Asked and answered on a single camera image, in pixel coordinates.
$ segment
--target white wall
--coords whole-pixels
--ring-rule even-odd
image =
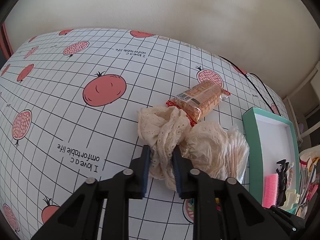
[[[228,58],[281,96],[320,54],[320,31],[300,0],[20,0],[5,23],[14,50],[66,28],[160,34]]]
[[[290,101],[294,111],[300,112],[304,116],[319,105],[319,99],[310,82],[290,98]]]

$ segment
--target metal screw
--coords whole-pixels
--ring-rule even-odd
[[[191,170],[190,170],[190,173],[191,173],[192,175],[199,175],[199,174],[200,174],[200,171],[199,171],[198,169],[191,169]]]
[[[229,184],[234,185],[234,184],[237,183],[237,180],[236,180],[235,178],[230,177],[230,178],[227,178],[227,182],[228,182]]]
[[[95,181],[96,179],[93,177],[89,177],[85,180],[86,184],[93,184]]]
[[[123,173],[124,175],[131,175],[131,174],[133,174],[133,170],[131,170],[131,169],[125,169],[125,170],[122,171],[122,173]]]

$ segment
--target snack package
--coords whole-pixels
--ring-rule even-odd
[[[184,110],[194,126],[199,119],[206,116],[221,101],[231,94],[210,80],[186,90],[166,102],[167,106],[176,106]]]

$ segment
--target red fruit print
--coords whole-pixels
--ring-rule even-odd
[[[102,75],[90,81],[83,90],[83,100],[89,106],[104,106],[121,97],[127,89],[123,77],[118,75]]]
[[[12,123],[12,137],[17,140],[16,146],[19,146],[19,140],[26,136],[29,131],[32,120],[32,113],[26,109],[21,111]]]
[[[130,31],[130,34],[136,38],[147,38],[147,37],[151,37],[154,35],[151,33],[144,33],[144,32],[138,32],[138,31]]]
[[[31,70],[33,69],[35,65],[34,64],[30,64],[28,66],[26,66],[19,74],[19,76],[17,77],[17,81],[21,82],[23,81],[23,79],[28,76],[28,74],[31,72]]]
[[[63,30],[61,32],[59,32],[59,36],[61,35],[67,35],[69,32],[73,31],[74,29],[68,29],[68,30]]]
[[[23,58],[26,59],[26,58],[29,57],[32,53],[34,53],[38,48],[39,48],[39,46],[33,47],[31,50],[28,51],[28,53],[27,53]]]
[[[271,109],[273,110],[274,114],[280,115],[280,113],[279,113],[279,111],[278,111],[278,109],[277,109],[275,104],[273,104],[273,103],[271,104]]]
[[[4,68],[4,70],[3,70],[2,73],[1,73],[1,76],[2,76],[4,73],[7,72],[7,70],[8,70],[9,67],[10,67],[10,64],[8,64],[8,65]]]
[[[37,36],[32,37],[32,38],[28,41],[28,43],[31,42],[31,41],[33,41],[36,37],[37,37]]]
[[[213,70],[201,69],[201,67],[197,67],[197,69],[199,69],[197,73],[197,79],[199,83],[203,82],[204,80],[210,80],[216,83],[221,88],[223,88],[223,81],[221,77],[217,73],[215,73]]]
[[[237,72],[239,72],[240,74],[245,74],[245,75],[247,75],[247,71],[245,71],[244,69],[238,67],[238,69],[240,69],[240,70],[243,72],[243,73],[241,73],[241,71],[239,71],[234,65],[232,65],[232,66],[233,66],[233,68],[234,68]]]
[[[72,57],[73,54],[75,54],[81,50],[84,50],[88,46],[89,46],[88,41],[80,41],[80,42],[74,43],[64,49],[63,55],[66,55],[66,56],[70,55],[69,57]]]
[[[51,198],[45,197],[43,200],[47,203],[47,206],[42,210],[41,213],[42,222],[45,223],[59,209],[59,206],[50,205],[50,200],[52,200]]]
[[[3,204],[3,212],[4,216],[9,223],[9,225],[17,232],[20,231],[18,221],[16,219],[16,216],[12,212],[11,208],[7,204]]]
[[[191,223],[193,223],[195,202],[193,198],[184,200],[183,202],[183,215]]]

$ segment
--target black cable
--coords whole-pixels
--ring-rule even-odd
[[[265,90],[267,91],[268,95],[270,96],[272,102],[275,104],[275,106],[276,106],[276,108],[277,108],[277,110],[278,110],[279,115],[281,116],[280,111],[279,111],[279,108],[278,108],[276,102],[273,100],[273,97],[270,95],[269,90],[266,88],[266,86],[265,86],[264,83],[261,81],[261,79],[260,79],[256,74],[254,74],[254,73],[250,73],[250,75],[254,75],[254,76],[256,76],[256,77],[260,80],[260,82],[261,82],[262,85],[264,86]]]
[[[269,106],[269,103],[264,99],[264,97],[262,96],[262,94],[260,93],[260,91],[257,89],[257,87],[256,87],[256,86],[252,83],[252,81],[247,77],[247,75],[244,74],[243,71],[242,71],[240,68],[238,68],[237,65],[233,64],[230,60],[228,60],[228,59],[226,59],[226,58],[224,58],[224,57],[221,57],[221,58],[225,59],[226,61],[228,61],[229,63],[231,63],[233,66],[235,66],[235,67],[237,68],[237,70],[239,70],[240,73],[246,77],[246,79],[251,83],[251,85],[253,85],[253,87],[255,88],[255,90],[259,93],[259,95],[261,96],[261,98],[263,99],[263,101],[266,103],[266,105],[270,108],[271,112],[274,113],[274,114],[276,114],[276,113],[273,111],[273,109],[271,108],[271,106]]]

